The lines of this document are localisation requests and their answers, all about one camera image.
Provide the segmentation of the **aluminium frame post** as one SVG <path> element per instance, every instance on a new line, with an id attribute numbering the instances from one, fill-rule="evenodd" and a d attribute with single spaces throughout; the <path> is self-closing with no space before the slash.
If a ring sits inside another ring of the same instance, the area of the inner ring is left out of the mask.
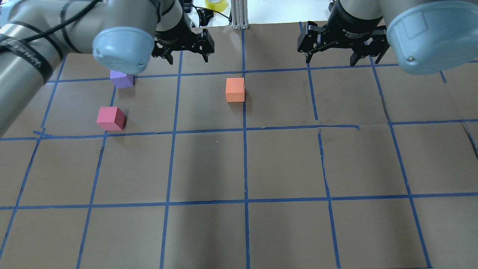
<path id="1" fill-rule="evenodd" d="M 234 30 L 249 29 L 247 0 L 230 1 L 230 25 Z"/>

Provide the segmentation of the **purple foam cube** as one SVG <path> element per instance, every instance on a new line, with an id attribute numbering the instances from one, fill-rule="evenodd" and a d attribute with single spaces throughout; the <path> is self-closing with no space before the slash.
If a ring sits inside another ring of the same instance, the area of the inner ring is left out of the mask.
<path id="1" fill-rule="evenodd" d="M 117 89 L 134 86 L 134 75 L 110 70 L 110 80 Z"/>

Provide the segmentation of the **yellow tape roll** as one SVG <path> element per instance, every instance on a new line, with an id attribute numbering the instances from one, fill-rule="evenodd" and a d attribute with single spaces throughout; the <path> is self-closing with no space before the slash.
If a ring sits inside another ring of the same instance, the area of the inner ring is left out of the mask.
<path id="1" fill-rule="evenodd" d="M 205 0 L 204 2 L 206 8 L 217 12 L 223 12 L 228 6 L 226 0 Z"/>

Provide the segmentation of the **pink foam cube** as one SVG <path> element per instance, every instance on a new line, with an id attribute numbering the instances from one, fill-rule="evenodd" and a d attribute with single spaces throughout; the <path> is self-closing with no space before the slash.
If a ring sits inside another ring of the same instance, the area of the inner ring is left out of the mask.
<path id="1" fill-rule="evenodd" d="M 119 107 L 101 107 L 97 116 L 97 124 L 105 131 L 123 130 L 126 115 Z"/>

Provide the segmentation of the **orange foam cube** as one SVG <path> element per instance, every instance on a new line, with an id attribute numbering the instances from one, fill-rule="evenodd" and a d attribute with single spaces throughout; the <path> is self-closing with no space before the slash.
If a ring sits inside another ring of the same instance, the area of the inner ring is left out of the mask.
<path id="1" fill-rule="evenodd" d="M 226 101 L 244 102 L 245 101 L 245 79 L 244 78 L 226 78 Z"/>

